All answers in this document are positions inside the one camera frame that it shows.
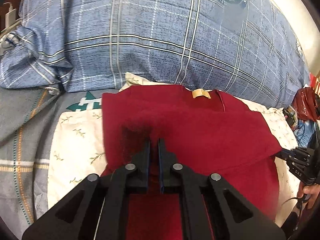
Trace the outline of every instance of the black cable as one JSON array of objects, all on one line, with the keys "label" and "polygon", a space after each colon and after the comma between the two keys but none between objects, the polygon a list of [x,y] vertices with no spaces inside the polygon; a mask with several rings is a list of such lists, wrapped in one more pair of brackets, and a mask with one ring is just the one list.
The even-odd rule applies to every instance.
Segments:
[{"label": "black cable", "polygon": [[281,206],[283,206],[283,205],[286,204],[288,201],[293,200],[293,199],[296,199],[296,200],[297,200],[296,207],[299,209],[298,220],[297,220],[297,224],[296,224],[296,227],[295,227],[295,229],[297,229],[297,226],[299,225],[299,222],[300,222],[300,219],[301,219],[301,216],[302,216],[302,201],[301,201],[301,198],[298,198],[298,197],[289,198],[289,199],[287,199],[286,201],[284,201]]}]

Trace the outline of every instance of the plastic bag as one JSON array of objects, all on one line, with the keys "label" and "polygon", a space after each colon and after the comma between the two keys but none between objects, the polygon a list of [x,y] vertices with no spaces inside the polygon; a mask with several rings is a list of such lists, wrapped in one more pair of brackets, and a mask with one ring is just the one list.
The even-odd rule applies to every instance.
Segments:
[{"label": "plastic bag", "polygon": [[298,113],[300,120],[312,120],[316,122],[318,115],[316,108],[318,108],[315,91],[312,87],[300,88],[292,102],[292,107]]}]

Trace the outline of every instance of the power adapter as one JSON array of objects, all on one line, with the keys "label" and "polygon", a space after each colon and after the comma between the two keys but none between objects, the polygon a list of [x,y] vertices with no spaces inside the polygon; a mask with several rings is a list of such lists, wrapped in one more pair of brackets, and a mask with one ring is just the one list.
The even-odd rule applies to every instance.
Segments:
[{"label": "power adapter", "polygon": [[9,28],[16,21],[17,9],[14,9],[10,2],[6,2],[4,4],[10,4],[9,12],[5,15],[5,28]]}]

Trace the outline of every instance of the blue plaid bedsheet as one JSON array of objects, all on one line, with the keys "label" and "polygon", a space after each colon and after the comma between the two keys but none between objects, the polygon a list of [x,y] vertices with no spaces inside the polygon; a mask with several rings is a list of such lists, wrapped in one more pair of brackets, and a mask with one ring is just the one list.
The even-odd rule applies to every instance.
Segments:
[{"label": "blue plaid bedsheet", "polygon": [[125,72],[219,89],[267,107],[309,83],[303,52],[270,0],[23,0],[0,86],[121,88]]}]

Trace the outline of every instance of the red t-shirt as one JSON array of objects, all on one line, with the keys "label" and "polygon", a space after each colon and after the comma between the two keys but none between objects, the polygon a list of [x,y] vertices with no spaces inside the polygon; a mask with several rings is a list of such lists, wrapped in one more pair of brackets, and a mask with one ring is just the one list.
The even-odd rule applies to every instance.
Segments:
[{"label": "red t-shirt", "polygon": [[204,175],[221,174],[275,218],[279,182],[271,156],[281,150],[277,139],[261,113],[227,93],[214,90],[210,96],[193,98],[179,85],[132,86],[118,94],[103,94],[108,162],[103,175],[129,163],[145,139],[151,139],[149,193],[130,196],[126,239],[182,239],[179,197],[159,193],[159,138],[180,163]]}]

